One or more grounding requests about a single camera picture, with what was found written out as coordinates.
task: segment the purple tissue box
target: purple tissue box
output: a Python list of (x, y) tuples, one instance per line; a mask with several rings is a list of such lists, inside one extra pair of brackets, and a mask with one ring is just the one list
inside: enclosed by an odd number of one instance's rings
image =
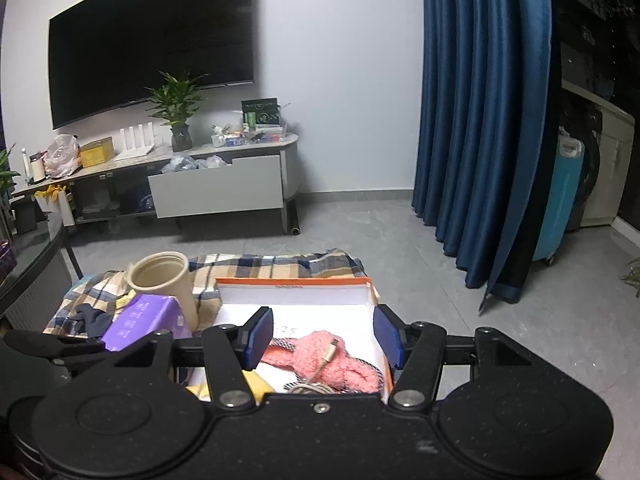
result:
[(178, 300), (173, 296), (139, 294), (111, 324), (102, 340), (107, 350), (117, 352), (163, 328), (173, 332), (175, 339), (191, 337)]
[(15, 254), (9, 240), (0, 240), (0, 283), (14, 270), (16, 265)]

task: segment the blue suitcase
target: blue suitcase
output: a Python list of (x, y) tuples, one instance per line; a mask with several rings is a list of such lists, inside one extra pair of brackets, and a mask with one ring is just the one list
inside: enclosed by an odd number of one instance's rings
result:
[(551, 179), (551, 191), (533, 261), (545, 260), (551, 265), (560, 247), (564, 229), (574, 207), (575, 193), (580, 183), (584, 145), (578, 139), (558, 136), (556, 163)]

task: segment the blue curtain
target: blue curtain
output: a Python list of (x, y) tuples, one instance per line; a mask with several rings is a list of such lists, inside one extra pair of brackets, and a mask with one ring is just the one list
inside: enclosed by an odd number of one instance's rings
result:
[(465, 284), (520, 298), (558, 134), (551, 0), (424, 0), (412, 205)]

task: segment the screw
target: screw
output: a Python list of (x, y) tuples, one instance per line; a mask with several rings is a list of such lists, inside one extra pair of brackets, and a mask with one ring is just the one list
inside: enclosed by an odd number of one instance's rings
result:
[(420, 408), (426, 398), (418, 390), (400, 390), (394, 394), (394, 401), (400, 408), (416, 410)]
[(317, 404), (314, 405), (314, 411), (316, 413), (326, 413), (331, 409), (331, 406), (329, 406), (326, 402), (318, 402)]
[(242, 390), (229, 390), (220, 395), (220, 404), (228, 408), (240, 408), (251, 401), (251, 396)]

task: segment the plastic bag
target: plastic bag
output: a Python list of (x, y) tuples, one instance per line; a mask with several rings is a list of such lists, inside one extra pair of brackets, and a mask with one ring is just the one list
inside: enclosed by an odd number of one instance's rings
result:
[(206, 170), (208, 168), (219, 168), (220, 166), (226, 166), (226, 162), (217, 155), (211, 155), (207, 160), (199, 158), (196, 160), (199, 170)]
[(139, 200), (138, 206), (136, 207), (137, 212), (153, 211), (153, 210), (154, 210), (154, 197), (153, 195), (150, 195), (150, 194), (143, 196)]
[(160, 170), (162, 173), (174, 173), (175, 171), (197, 170), (198, 166), (192, 156), (175, 153), (166, 166)]
[(79, 148), (78, 140), (73, 135), (56, 135), (42, 157), (49, 177), (62, 178), (77, 170)]

